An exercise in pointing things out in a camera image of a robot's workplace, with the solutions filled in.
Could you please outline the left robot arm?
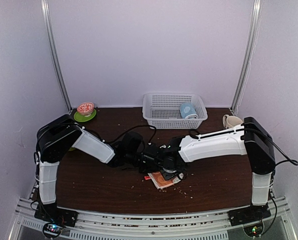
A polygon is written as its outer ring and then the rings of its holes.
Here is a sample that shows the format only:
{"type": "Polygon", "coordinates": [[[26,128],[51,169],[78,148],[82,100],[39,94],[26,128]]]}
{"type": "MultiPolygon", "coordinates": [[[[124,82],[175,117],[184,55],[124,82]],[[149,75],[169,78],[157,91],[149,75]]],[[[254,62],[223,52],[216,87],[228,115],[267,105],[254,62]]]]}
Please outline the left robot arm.
{"type": "Polygon", "coordinates": [[[57,207],[56,182],[58,166],[71,148],[78,149],[110,167],[122,166],[126,161],[140,161],[139,146],[143,137],[129,129],[117,139],[107,142],[93,130],[64,114],[37,132],[35,162],[41,214],[50,222],[56,222],[61,212],[57,207]]]}

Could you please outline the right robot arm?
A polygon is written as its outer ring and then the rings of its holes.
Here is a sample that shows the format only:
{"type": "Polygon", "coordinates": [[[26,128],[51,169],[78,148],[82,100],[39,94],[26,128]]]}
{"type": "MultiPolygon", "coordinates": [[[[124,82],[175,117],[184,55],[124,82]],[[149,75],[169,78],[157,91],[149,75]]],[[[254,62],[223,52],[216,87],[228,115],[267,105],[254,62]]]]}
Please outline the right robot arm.
{"type": "Polygon", "coordinates": [[[252,171],[252,195],[245,216],[255,221],[264,213],[276,162],[271,135],[253,117],[246,117],[243,123],[228,129],[174,137],[161,155],[160,172],[165,180],[183,173],[184,166],[196,160],[247,156],[252,171]]]}

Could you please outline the blue patterned towel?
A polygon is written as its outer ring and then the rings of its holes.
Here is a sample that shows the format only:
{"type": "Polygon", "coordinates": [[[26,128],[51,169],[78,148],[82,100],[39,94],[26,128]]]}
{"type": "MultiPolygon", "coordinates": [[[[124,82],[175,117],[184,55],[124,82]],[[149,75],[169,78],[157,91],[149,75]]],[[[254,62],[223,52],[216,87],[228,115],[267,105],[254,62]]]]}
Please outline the blue patterned towel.
{"type": "Polygon", "coordinates": [[[180,106],[180,114],[183,119],[197,119],[198,115],[192,103],[185,102],[180,106]]]}

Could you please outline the orange bunny towel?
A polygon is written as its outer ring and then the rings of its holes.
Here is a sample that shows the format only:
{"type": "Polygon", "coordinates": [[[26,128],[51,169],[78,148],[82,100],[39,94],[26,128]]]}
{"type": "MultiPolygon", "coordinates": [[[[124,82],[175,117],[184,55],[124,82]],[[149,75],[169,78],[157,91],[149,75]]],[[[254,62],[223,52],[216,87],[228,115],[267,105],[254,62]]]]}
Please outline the orange bunny towel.
{"type": "Polygon", "coordinates": [[[148,173],[148,175],[144,176],[144,180],[151,180],[158,190],[168,188],[172,185],[175,185],[175,184],[181,182],[183,180],[183,178],[184,178],[183,173],[181,173],[169,180],[165,180],[163,175],[160,172],[148,173]]]}

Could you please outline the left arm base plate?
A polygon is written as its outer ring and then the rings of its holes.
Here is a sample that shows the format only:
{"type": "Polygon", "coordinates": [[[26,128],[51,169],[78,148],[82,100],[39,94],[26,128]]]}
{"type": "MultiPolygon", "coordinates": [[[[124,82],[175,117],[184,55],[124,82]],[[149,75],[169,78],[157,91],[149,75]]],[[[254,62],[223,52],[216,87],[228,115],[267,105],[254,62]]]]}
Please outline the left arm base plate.
{"type": "Polygon", "coordinates": [[[36,209],[34,217],[43,220],[42,233],[48,239],[59,237],[67,227],[74,227],[78,218],[78,213],[73,210],[58,208],[55,216],[50,217],[42,208],[36,209]]]}

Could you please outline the white plastic basket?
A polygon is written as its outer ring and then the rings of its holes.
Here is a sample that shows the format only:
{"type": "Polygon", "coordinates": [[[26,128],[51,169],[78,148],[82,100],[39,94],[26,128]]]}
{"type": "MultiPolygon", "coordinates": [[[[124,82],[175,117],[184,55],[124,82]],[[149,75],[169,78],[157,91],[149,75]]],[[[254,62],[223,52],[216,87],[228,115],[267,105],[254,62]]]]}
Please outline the white plastic basket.
{"type": "Polygon", "coordinates": [[[142,114],[148,124],[157,129],[197,129],[208,118],[201,97],[188,93],[147,93],[142,114]],[[180,114],[183,103],[192,103],[198,118],[183,119],[180,114]]]}

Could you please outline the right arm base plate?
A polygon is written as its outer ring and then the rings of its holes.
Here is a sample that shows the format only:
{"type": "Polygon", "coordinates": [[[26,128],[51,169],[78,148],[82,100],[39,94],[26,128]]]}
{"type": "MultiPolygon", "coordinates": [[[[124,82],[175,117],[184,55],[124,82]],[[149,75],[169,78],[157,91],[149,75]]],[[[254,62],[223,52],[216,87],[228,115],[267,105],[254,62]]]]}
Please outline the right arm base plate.
{"type": "Polygon", "coordinates": [[[243,226],[244,233],[248,237],[260,237],[264,232],[263,220],[271,217],[267,206],[249,206],[228,212],[232,227],[243,226]]]}

